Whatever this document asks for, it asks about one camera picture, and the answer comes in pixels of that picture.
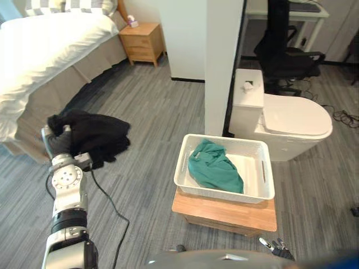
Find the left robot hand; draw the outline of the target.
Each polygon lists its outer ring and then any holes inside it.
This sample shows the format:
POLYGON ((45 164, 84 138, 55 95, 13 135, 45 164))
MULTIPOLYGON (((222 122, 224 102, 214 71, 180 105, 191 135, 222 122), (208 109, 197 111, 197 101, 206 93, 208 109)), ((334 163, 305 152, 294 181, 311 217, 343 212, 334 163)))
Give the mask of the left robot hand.
POLYGON ((72 137, 70 125, 64 125, 63 132, 59 136, 56 136, 49 126, 44 126, 41 129, 41 134, 45 149, 51 160, 58 155, 71 153, 72 137))

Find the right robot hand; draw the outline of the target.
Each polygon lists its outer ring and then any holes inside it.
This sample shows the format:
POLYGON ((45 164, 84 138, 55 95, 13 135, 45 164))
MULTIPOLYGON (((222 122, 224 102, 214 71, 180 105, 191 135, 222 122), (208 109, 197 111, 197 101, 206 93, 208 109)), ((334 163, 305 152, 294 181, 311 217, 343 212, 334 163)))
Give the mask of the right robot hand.
POLYGON ((272 242, 269 242, 263 237, 260 237, 259 242, 268 250, 270 250, 273 255, 281 258, 289 259, 291 261, 295 261, 294 256, 292 255, 290 250, 286 247, 284 241, 281 238, 277 238, 277 240, 273 240, 272 242))

